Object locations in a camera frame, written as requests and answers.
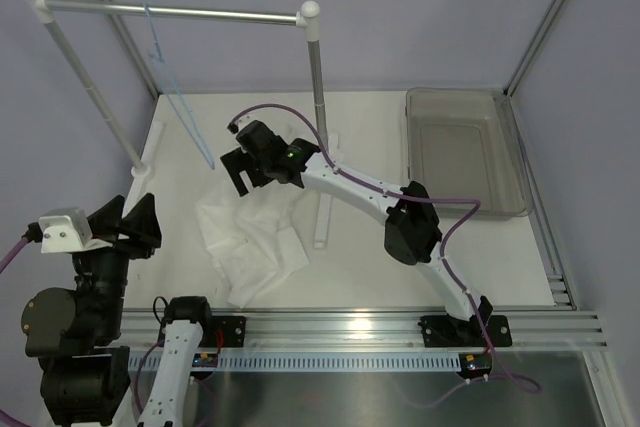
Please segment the white shirt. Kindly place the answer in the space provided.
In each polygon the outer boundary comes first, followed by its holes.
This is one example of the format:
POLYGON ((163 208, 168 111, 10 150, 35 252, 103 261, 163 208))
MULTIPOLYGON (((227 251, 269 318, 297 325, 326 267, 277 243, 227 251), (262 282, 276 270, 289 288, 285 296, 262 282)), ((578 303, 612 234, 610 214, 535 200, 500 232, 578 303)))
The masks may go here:
POLYGON ((309 265, 292 222, 301 195, 295 186, 272 182, 241 197, 222 180, 196 202, 205 249, 229 286, 231 305, 248 306, 309 265))

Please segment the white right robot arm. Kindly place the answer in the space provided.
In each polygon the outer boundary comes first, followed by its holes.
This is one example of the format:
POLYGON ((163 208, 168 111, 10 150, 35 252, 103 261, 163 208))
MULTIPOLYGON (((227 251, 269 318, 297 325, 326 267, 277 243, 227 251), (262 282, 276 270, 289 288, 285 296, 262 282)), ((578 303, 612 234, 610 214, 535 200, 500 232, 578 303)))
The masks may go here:
POLYGON ((440 335, 474 344, 488 332, 490 302, 469 288, 444 253, 434 200, 417 182, 387 186, 335 163, 320 140, 286 142, 264 123, 229 125, 238 148, 221 158, 230 176, 200 207, 210 270, 230 286, 229 303, 246 306, 257 294, 308 265, 289 221, 295 189, 314 189, 366 213, 384 227, 384 249, 416 267, 439 293, 446 315, 440 335))

